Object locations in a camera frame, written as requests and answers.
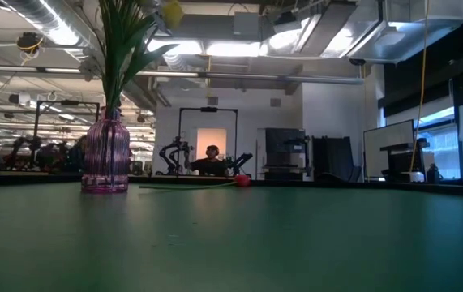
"headphones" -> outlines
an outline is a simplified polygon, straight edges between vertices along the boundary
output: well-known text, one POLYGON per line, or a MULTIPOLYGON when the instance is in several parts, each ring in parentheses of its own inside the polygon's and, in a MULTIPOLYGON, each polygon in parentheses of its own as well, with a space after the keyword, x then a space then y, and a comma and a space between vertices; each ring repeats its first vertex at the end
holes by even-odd
POLYGON ((206 147, 206 155, 208 155, 208 152, 211 151, 211 148, 215 148, 216 149, 216 154, 215 156, 218 156, 220 154, 219 150, 218 150, 218 147, 217 146, 214 146, 214 145, 211 145, 211 146, 207 146, 206 147))

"table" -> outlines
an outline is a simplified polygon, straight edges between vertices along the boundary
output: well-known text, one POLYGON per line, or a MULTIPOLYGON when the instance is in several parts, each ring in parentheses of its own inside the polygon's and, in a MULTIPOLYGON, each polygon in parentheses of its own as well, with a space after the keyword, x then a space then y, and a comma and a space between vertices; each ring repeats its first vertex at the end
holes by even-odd
POLYGON ((463 290, 463 197, 0 187, 0 291, 463 290))

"pink glass vase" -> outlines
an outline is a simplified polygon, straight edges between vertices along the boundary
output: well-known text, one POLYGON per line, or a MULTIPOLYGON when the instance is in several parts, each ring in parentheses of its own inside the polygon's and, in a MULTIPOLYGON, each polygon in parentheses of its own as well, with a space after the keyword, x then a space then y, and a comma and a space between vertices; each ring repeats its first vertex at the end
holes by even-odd
POLYGON ((130 134, 120 113, 102 114, 103 119, 87 132, 82 191, 109 194, 128 190, 130 134))

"green table surface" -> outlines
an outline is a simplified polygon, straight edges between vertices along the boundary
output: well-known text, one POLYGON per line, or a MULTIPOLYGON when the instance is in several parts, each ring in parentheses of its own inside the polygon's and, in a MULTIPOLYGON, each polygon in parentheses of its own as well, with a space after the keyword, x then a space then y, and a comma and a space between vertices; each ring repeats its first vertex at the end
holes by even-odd
POLYGON ((463 291, 463 197, 0 187, 0 291, 463 291))

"glass vase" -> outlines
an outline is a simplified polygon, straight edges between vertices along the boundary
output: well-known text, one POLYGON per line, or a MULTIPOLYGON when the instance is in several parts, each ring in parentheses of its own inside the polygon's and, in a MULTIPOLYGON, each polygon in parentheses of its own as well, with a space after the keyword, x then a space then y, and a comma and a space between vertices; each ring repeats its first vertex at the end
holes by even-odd
POLYGON ((128 190, 130 134, 115 110, 87 132, 82 192, 109 194, 128 190))

